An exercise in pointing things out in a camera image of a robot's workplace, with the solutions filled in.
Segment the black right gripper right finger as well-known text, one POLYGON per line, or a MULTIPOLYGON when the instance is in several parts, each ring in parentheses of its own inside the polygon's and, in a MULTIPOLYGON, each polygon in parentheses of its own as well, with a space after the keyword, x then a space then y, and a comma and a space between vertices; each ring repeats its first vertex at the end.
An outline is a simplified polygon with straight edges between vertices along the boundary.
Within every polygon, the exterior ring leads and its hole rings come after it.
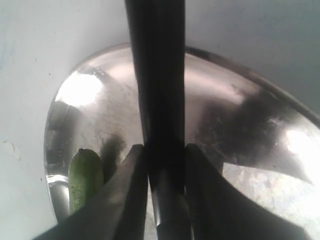
POLYGON ((195 144, 185 148, 185 187, 197 240, 308 240, 306 231, 234 188, 195 144))

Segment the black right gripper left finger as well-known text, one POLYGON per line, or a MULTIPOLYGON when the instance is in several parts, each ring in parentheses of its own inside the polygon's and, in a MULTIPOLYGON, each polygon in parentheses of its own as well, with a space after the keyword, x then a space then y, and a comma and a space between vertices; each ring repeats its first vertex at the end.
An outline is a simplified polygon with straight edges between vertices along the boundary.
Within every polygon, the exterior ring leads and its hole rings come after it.
POLYGON ((144 147, 133 145, 108 183, 83 208, 38 240, 142 240, 148 170, 144 147))

